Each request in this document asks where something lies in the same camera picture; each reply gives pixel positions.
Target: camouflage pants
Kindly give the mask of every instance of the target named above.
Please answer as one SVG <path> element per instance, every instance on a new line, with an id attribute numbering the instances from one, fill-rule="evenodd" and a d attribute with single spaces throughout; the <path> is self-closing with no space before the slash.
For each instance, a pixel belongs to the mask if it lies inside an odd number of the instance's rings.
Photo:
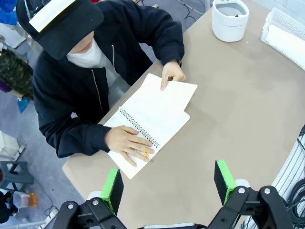
<path id="1" fill-rule="evenodd" d="M 33 69 L 11 50 L 2 50 L 0 81 L 29 99 L 34 99 L 31 84 Z"/>

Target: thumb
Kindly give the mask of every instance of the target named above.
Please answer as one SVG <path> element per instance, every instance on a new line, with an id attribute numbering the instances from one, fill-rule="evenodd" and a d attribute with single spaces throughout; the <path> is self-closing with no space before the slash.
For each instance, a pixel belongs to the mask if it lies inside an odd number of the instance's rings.
<path id="1" fill-rule="evenodd" d="M 167 74 L 162 74 L 162 81 L 161 81 L 161 91 L 163 91 L 166 86 L 167 86 L 167 80 L 168 80 L 168 76 Z"/>
<path id="2" fill-rule="evenodd" d="M 137 135 L 139 133 L 139 131 L 131 128 L 131 127 L 127 127 L 127 126 L 122 126 L 123 130 L 131 135 Z"/>

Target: black cap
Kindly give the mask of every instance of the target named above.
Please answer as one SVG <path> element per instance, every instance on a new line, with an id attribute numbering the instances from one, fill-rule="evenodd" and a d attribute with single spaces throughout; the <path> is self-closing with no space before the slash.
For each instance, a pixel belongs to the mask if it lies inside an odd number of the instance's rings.
<path id="1" fill-rule="evenodd" d="M 38 7 L 33 6 L 30 0 L 26 1 L 29 10 Z M 81 39 L 95 30 L 104 20 L 103 12 L 90 0 L 76 0 L 41 32 L 37 32 L 29 23 L 24 0 L 18 0 L 16 13 L 21 27 L 57 60 L 67 55 Z"/>

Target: plastic stool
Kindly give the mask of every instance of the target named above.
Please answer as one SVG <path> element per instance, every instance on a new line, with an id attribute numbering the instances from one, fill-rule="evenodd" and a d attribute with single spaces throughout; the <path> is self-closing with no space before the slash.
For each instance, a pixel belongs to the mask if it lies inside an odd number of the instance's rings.
<path id="1" fill-rule="evenodd" d="M 25 186 L 34 184 L 34 177 L 27 170 L 27 162 L 0 161 L 0 188 L 8 191 L 23 192 Z M 20 171 L 15 171 L 16 167 L 20 166 Z M 7 188 L 12 183 L 14 189 Z M 22 184 L 20 189 L 17 189 L 16 184 Z"/>

